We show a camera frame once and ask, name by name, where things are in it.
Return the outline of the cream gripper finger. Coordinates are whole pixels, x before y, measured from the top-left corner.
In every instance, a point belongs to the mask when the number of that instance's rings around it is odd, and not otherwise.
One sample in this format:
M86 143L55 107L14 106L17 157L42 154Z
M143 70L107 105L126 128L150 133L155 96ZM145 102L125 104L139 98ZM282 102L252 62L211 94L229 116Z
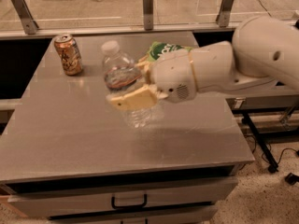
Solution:
M125 94L110 94L108 102L119 110L139 110L151 108L168 94L160 91L156 85L144 84L141 88Z
M150 84L150 69L153 65L153 61L150 60L148 55L145 55L144 57L140 58L136 62L136 67L141 71L145 81Z

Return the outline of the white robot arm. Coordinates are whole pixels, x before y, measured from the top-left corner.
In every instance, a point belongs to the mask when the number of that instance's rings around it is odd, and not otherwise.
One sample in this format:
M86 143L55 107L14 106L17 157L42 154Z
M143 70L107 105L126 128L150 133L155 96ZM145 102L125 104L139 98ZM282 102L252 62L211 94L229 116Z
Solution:
M278 81L299 90L299 31L270 17L239 24L230 42L166 52L136 66L143 78L107 96L119 110L138 110L158 101L180 103L198 93L258 91Z

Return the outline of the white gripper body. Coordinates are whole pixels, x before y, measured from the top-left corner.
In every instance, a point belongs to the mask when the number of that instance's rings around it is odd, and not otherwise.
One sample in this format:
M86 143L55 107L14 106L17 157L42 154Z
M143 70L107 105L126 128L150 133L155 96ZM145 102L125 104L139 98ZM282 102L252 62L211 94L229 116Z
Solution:
M160 97L171 103L192 100L196 93L189 52L179 49L162 54L150 68L150 81Z

